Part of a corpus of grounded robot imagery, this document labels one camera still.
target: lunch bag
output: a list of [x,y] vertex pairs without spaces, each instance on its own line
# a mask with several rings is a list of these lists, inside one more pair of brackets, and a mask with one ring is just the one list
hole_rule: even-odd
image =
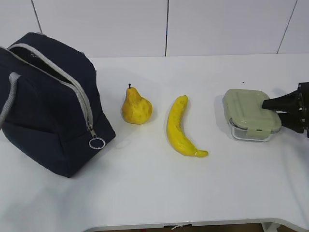
[[115,137],[102,111],[92,63],[38,33],[0,47],[1,128],[26,155],[66,177]]

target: yellow banana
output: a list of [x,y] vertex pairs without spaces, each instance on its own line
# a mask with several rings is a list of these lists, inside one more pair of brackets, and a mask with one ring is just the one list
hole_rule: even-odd
[[205,157],[208,151],[198,150],[183,133],[180,123],[188,104],[186,95],[180,96],[174,102],[168,118],[167,134],[170,144],[185,156]]

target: gray strap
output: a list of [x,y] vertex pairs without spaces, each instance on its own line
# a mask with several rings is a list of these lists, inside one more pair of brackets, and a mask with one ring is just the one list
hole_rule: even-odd
[[15,96],[16,96],[16,90],[17,90],[17,80],[20,77],[19,74],[13,72],[10,74],[10,83],[11,83],[11,89],[10,89],[10,94],[8,97],[8,100],[6,100],[3,109],[0,113],[0,130],[2,128],[2,125],[7,117],[7,115],[9,114],[9,111],[14,103],[15,100]]

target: white wall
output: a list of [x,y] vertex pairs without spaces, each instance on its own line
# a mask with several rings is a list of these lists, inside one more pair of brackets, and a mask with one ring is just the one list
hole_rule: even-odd
[[309,53],[309,0],[298,0],[279,53]]
[[170,0],[167,55],[277,53],[295,1]]
[[31,0],[1,0],[0,45],[8,47],[30,31],[40,31]]
[[34,0],[43,33],[88,57],[164,56],[167,0]]

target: green lid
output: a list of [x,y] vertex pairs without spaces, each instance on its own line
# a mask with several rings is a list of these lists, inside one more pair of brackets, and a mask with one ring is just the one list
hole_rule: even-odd
[[268,95],[261,91],[230,89],[224,96],[226,120],[247,130],[246,137],[267,138],[281,128],[278,114],[262,109],[267,99]]

